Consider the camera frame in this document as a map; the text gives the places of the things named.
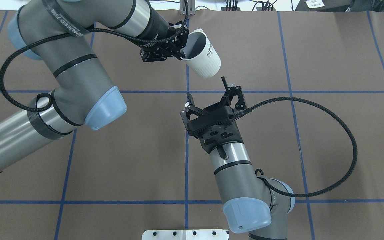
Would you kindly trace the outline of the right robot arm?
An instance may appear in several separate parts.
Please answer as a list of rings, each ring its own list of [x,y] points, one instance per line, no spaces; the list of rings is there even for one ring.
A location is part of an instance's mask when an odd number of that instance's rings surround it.
[[[227,84],[225,77],[221,79],[223,97],[205,108],[196,107],[187,93],[185,109],[180,113],[185,129],[209,154],[230,231],[247,232],[250,240],[286,240],[288,213],[295,200],[271,190],[266,182],[281,191],[292,190],[253,168],[236,123],[236,114],[247,108],[243,91],[240,86]]]

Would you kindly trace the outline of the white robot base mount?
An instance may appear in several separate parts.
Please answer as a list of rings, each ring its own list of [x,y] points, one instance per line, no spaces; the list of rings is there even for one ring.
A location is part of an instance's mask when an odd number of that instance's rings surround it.
[[[146,230],[142,240],[229,240],[230,233],[225,229],[175,229]]]

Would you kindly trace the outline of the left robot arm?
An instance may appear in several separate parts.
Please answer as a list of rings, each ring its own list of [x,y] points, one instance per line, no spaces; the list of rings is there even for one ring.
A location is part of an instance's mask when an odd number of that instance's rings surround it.
[[[92,32],[123,37],[140,47],[144,62],[184,57],[186,21],[167,22],[147,0],[32,0],[8,25],[17,51],[0,70],[0,91],[20,111],[0,122],[0,173],[85,124],[98,130],[125,114],[118,87],[85,39]],[[59,86],[27,105],[4,86],[12,60],[43,60]]]

